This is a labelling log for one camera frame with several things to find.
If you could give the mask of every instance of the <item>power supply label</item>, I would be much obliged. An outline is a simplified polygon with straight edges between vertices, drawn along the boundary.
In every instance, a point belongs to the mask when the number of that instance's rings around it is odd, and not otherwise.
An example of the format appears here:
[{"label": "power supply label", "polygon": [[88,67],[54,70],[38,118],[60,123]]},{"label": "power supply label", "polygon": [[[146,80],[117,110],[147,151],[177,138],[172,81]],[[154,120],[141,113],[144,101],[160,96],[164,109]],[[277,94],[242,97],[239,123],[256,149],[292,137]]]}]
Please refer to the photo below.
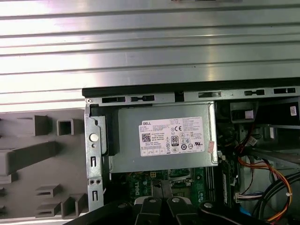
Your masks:
[{"label": "power supply label", "polygon": [[139,125],[141,156],[204,151],[202,117],[146,120]]}]

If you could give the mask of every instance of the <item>yellow wire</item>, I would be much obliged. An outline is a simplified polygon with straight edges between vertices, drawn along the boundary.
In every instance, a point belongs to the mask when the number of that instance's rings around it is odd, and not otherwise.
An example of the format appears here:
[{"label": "yellow wire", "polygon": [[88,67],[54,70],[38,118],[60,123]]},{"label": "yellow wire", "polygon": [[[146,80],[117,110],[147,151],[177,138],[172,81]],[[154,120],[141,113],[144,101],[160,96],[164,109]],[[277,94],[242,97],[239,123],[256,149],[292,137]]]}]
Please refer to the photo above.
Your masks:
[{"label": "yellow wire", "polygon": [[[284,181],[287,189],[288,189],[288,192],[290,194],[290,201],[289,201],[289,205],[291,205],[292,203],[292,198],[293,198],[293,195],[292,195],[292,188],[289,184],[289,182],[287,181],[287,179],[284,177],[284,175],[279,172],[278,170],[276,170],[275,168],[271,167],[271,166],[268,166],[268,165],[253,165],[253,164],[248,164],[247,162],[244,162],[241,160],[241,158],[239,158],[239,162],[245,166],[245,167],[250,167],[250,168],[254,168],[254,169],[260,169],[260,168],[268,168],[270,171],[276,173],[277,175],[279,175],[282,180]],[[277,213],[276,215],[272,216],[271,218],[269,218],[267,221],[272,221],[276,218],[278,218],[279,216],[283,215],[285,212],[287,211],[287,207],[285,207],[281,212]]]}]

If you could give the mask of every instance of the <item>connector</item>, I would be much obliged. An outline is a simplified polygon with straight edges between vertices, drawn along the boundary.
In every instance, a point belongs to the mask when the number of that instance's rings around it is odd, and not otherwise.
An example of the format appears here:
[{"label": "connector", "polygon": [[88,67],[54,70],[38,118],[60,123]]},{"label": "connector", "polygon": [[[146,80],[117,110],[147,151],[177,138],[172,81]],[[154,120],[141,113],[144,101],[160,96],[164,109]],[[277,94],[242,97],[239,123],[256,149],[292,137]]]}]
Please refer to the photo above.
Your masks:
[{"label": "connector", "polygon": [[240,195],[240,192],[237,192],[237,193],[234,194],[234,201],[237,204],[242,203],[242,201],[238,200],[238,195]]}]

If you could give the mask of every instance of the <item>rectangular cutout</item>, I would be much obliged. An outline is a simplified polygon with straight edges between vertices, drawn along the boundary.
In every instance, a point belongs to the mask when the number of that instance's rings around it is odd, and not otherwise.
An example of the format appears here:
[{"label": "rectangular cutout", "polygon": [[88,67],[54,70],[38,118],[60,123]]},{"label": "rectangular cutout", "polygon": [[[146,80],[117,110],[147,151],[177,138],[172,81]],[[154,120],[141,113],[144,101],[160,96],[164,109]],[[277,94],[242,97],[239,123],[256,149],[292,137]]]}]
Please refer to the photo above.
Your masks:
[{"label": "rectangular cutout", "polygon": [[251,90],[245,91],[245,96],[251,96],[251,95],[264,95],[264,89],[256,90],[256,91],[251,91]]},{"label": "rectangular cutout", "polygon": [[59,136],[72,134],[72,123],[71,121],[60,121],[58,123]]},{"label": "rectangular cutout", "polygon": [[51,196],[51,192],[40,192],[37,194],[37,196]]},{"label": "rectangular cutout", "polygon": [[296,93],[295,88],[274,88],[274,94],[290,94]]},{"label": "rectangular cutout", "polygon": [[102,103],[126,102],[125,97],[103,97]]},{"label": "rectangular cutout", "polygon": [[174,92],[175,102],[184,102],[184,92],[178,91]]},{"label": "rectangular cutout", "polygon": [[97,164],[96,164],[96,157],[95,156],[92,156],[90,158],[90,166],[91,167],[96,167],[97,166]]},{"label": "rectangular cutout", "polygon": [[52,212],[48,211],[48,212],[39,212],[37,215],[40,217],[48,217],[51,214],[52,214]]},{"label": "rectangular cutout", "polygon": [[221,92],[199,92],[198,98],[217,98],[221,97]]},{"label": "rectangular cutout", "polygon": [[141,100],[143,102],[155,101],[155,96],[154,95],[144,95],[142,97],[131,97],[132,102],[137,102],[139,100]]},{"label": "rectangular cutout", "polygon": [[93,195],[93,202],[98,201],[98,191],[92,191],[92,195]]}]

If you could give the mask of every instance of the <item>motherboard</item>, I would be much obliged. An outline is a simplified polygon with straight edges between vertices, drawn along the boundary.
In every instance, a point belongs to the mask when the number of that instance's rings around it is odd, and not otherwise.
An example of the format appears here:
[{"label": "motherboard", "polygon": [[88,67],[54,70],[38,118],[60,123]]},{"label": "motherboard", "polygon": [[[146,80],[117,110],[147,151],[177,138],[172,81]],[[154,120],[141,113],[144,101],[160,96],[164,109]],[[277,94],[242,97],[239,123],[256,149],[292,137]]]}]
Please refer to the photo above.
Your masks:
[{"label": "motherboard", "polygon": [[151,182],[157,179],[169,180],[173,195],[189,198],[194,206],[206,200],[204,168],[188,168],[128,173],[130,201],[151,196]]}]

